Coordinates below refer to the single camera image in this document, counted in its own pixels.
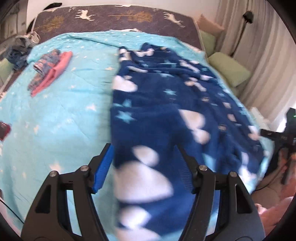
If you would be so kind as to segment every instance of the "light blue comforter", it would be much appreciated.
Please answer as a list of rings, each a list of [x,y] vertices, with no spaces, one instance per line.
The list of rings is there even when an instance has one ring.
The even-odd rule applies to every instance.
[[[125,46],[138,50],[144,42],[169,47],[185,59],[208,66],[203,52],[194,51],[173,37],[146,33],[69,33],[34,47],[28,67],[0,103],[0,120],[12,127],[9,136],[0,144],[0,189],[6,203],[17,214],[26,217],[51,170],[60,173],[75,171],[88,164],[110,142],[111,84],[119,68],[118,48]],[[27,86],[36,74],[33,64],[54,48],[72,51],[72,60],[52,85],[31,98]],[[242,106],[235,96],[233,98]],[[262,138],[261,142],[268,155],[257,177],[245,183],[250,192],[264,175],[272,154],[271,141]],[[206,158],[205,161],[208,166],[213,166],[214,160]],[[106,233],[110,240],[114,240],[117,206],[113,197],[112,169],[103,188],[94,196],[94,202]],[[69,210],[73,230],[79,233],[71,195]],[[167,239],[177,240],[178,235],[180,232]]]

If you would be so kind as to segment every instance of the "bed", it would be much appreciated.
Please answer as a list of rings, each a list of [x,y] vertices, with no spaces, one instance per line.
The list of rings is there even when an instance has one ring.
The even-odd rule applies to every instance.
[[[34,47],[28,67],[20,72],[0,103],[1,120],[12,125],[10,135],[0,146],[0,188],[6,203],[23,218],[51,170],[72,172],[98,155],[110,141],[111,84],[119,68],[118,48],[138,50],[144,42],[166,46],[219,76],[200,50],[194,21],[161,9],[113,5],[62,7],[40,13],[34,30],[41,36],[41,44]],[[27,85],[35,74],[32,65],[54,48],[72,51],[71,63],[57,82],[31,98]],[[256,126],[221,78],[218,81]],[[272,154],[269,140],[262,138],[261,144],[265,157],[255,177],[245,183],[249,192],[264,175]],[[213,161],[206,158],[211,167]],[[93,199],[109,239],[116,240],[113,229],[118,207],[112,194],[112,172],[113,168]],[[71,193],[68,202],[72,228],[79,234]],[[215,218],[214,213],[209,232],[215,227]],[[177,240],[180,234],[178,231],[163,238]]]

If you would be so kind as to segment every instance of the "deer pattern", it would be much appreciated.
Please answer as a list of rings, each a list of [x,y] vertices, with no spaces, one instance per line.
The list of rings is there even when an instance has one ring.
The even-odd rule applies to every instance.
[[[168,13],[168,12],[163,12],[163,13],[164,13],[164,19],[170,20],[170,21],[172,21],[173,23],[178,24],[181,28],[185,28],[185,26],[181,24],[183,21],[181,21],[181,20],[179,20],[179,21],[176,20],[174,14],[172,14],[172,13]]]
[[[88,12],[88,10],[79,10],[75,18],[82,18],[87,19],[88,21],[94,21],[94,19],[91,19],[91,16],[95,16],[95,14],[87,15]]]

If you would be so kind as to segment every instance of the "curtain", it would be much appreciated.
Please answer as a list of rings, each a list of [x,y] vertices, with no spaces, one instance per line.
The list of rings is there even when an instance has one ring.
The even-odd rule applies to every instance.
[[[246,107],[257,107],[276,130],[296,103],[296,45],[274,9],[270,15],[266,47],[240,99]]]
[[[285,24],[266,0],[221,0],[216,22],[225,28],[216,51],[230,55],[234,50],[246,10],[254,13],[247,24],[233,58],[251,71],[252,76],[240,88],[247,107],[257,107],[270,121],[272,130],[282,122],[290,106],[296,103],[296,45]]]

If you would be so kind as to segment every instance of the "blue gripper pad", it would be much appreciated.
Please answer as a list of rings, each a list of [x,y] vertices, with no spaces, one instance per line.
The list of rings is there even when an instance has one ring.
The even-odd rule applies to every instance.
[[[102,188],[104,181],[106,179],[107,173],[109,171],[111,162],[114,156],[114,147],[112,145],[109,146],[106,154],[103,156],[100,166],[98,167],[95,175],[94,175],[94,185],[92,190],[94,193],[97,193],[99,189]]]

